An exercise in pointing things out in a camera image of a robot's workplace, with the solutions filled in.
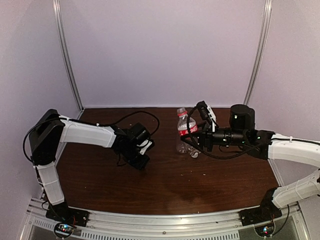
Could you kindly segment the small cola bottle red cap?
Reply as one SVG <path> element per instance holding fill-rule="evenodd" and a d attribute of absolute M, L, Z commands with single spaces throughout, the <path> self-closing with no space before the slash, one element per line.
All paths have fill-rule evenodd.
<path fill-rule="evenodd" d="M 194 133 L 198 130 L 196 121 L 191 117 L 189 120 L 189 124 L 187 124 L 187 118 L 188 118 L 188 111 L 182 107 L 177 109 L 177 116 L 178 116 L 178 123 L 177 123 L 177 144 L 176 144 L 176 150 L 180 154 L 189 154 L 191 152 L 195 151 L 186 151 L 185 146 L 183 142 L 180 140 L 181 136 L 187 136 L 188 135 L 188 126 L 191 133 Z"/>

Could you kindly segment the white bottle cap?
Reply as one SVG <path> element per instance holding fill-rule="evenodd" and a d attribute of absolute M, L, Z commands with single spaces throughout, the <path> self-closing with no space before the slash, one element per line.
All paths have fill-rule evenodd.
<path fill-rule="evenodd" d="M 191 156 L 192 158 L 196 159 L 196 158 L 199 156 L 199 152 L 193 151 L 193 152 L 190 153 L 190 156 Z"/>

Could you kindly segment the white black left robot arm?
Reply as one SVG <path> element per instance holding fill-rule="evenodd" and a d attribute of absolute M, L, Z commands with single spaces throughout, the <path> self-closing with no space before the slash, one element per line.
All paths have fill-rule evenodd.
<path fill-rule="evenodd" d="M 87 123 L 60 115 L 49 109 L 25 135 L 29 141 L 28 157 L 40 179 L 51 211 L 61 222 L 72 218 L 60 185 L 56 169 L 56 152 L 61 143 L 77 143 L 110 148 L 123 156 L 126 163 L 143 170 L 150 158 L 146 152 L 154 145 L 149 131 L 137 123 L 131 128 L 119 128 L 116 124 Z"/>

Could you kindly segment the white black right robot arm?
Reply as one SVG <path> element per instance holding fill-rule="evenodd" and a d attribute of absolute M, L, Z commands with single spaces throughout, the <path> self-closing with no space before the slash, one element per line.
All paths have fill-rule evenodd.
<path fill-rule="evenodd" d="M 229 127 L 220 127 L 212 108 L 200 101 L 193 108 L 203 122 L 196 124 L 191 112 L 177 110 L 182 142 L 216 160 L 230 160 L 248 154 L 262 160 L 286 160 L 319 168 L 318 141 L 284 136 L 255 128 L 255 111 L 244 104 L 230 108 Z"/>

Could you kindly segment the aluminium front frame rail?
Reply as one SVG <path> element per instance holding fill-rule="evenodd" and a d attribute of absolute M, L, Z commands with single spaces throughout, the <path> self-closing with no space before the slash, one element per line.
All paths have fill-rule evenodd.
<path fill-rule="evenodd" d="M 42 199 L 31 198 L 18 240 L 59 240 L 54 226 L 59 221 L 46 218 Z M 77 226 L 66 240 L 310 240 L 298 203 L 273 222 L 244 226 L 239 210 L 178 215 L 138 215 L 87 210 L 85 227 Z M 262 226 L 275 224 L 272 237 L 260 236 Z"/>

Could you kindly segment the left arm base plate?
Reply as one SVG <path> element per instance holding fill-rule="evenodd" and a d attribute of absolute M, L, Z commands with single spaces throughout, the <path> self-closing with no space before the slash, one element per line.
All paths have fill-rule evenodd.
<path fill-rule="evenodd" d="M 80 230 L 80 227 L 86 227 L 89 219 L 89 212 L 71 208 L 69 217 L 60 217 L 52 209 L 46 210 L 46 218 L 55 220 L 57 223 L 53 227 L 53 233 L 59 239 L 69 238 L 75 231 Z"/>

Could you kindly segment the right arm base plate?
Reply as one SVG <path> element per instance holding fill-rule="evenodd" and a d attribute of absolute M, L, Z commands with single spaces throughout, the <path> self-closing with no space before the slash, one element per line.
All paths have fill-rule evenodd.
<path fill-rule="evenodd" d="M 239 212 L 242 226 L 254 226 L 255 233 L 262 238 L 271 237 L 276 230 L 275 219 L 282 216 L 278 208 L 254 207 Z"/>

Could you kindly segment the aluminium right corner post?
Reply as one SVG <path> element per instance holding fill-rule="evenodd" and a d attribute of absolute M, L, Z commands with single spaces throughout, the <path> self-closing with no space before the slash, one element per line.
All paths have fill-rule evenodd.
<path fill-rule="evenodd" d="M 249 84 L 246 90 L 245 98 L 243 101 L 244 105 L 248 105 L 250 103 L 255 83 L 257 81 L 257 77 L 259 74 L 259 70 L 262 63 L 262 58 L 265 50 L 265 46 L 268 39 L 269 29 L 270 29 L 270 23 L 272 18 L 272 0 L 265 0 L 264 1 L 264 9 L 263 9 L 263 16 L 262 16 L 262 22 L 261 22 L 261 28 L 260 28 L 260 34 L 258 39 L 258 45 L 256 50 L 256 55 L 249 79 Z"/>

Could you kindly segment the aluminium corner post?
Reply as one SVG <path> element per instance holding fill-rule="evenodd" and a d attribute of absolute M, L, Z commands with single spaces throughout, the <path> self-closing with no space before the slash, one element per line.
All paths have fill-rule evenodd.
<path fill-rule="evenodd" d="M 272 18 L 272 0 L 265 0 L 264 1 L 264 9 L 263 9 L 263 16 L 262 16 L 262 22 L 261 22 L 261 28 L 260 28 L 260 34 L 258 39 L 258 45 L 256 50 L 256 55 L 249 79 L 249 84 L 246 90 L 245 98 L 243 101 L 244 105 L 248 105 L 250 103 L 255 83 L 257 81 L 257 77 L 259 74 L 259 70 L 262 63 L 262 58 L 265 50 L 265 46 L 268 39 L 269 29 L 270 29 L 270 23 Z"/>
<path fill-rule="evenodd" d="M 56 27 L 57 27 L 59 44 L 60 44 L 61 53 L 62 53 L 62 59 L 65 66 L 67 78 L 70 84 L 71 92 L 74 97 L 77 109 L 81 112 L 85 108 L 83 106 L 83 103 L 80 97 L 80 93 L 79 93 L 78 86 L 74 76 L 74 71 L 72 68 L 71 58 L 68 51 L 67 39 L 65 35 L 65 30 L 64 30 L 63 16 L 61 11 L 61 1 L 53 0 L 52 6 L 53 6 L 53 13 L 55 17 Z"/>

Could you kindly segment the aluminium left corner post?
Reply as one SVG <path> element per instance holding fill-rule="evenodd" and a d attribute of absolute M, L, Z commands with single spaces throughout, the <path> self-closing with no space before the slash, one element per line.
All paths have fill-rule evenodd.
<path fill-rule="evenodd" d="M 60 44 L 61 53 L 62 53 L 62 59 L 65 66 L 67 78 L 70 84 L 71 92 L 74 97 L 77 109 L 81 112 L 85 108 L 83 106 L 83 103 L 80 97 L 80 93 L 79 93 L 78 86 L 74 76 L 74 71 L 72 68 L 71 58 L 68 51 L 67 39 L 65 35 L 65 30 L 64 30 L 63 16 L 61 11 L 61 1 L 53 0 L 52 6 L 53 6 L 53 13 L 55 17 L 56 27 L 57 27 L 59 44 Z"/>

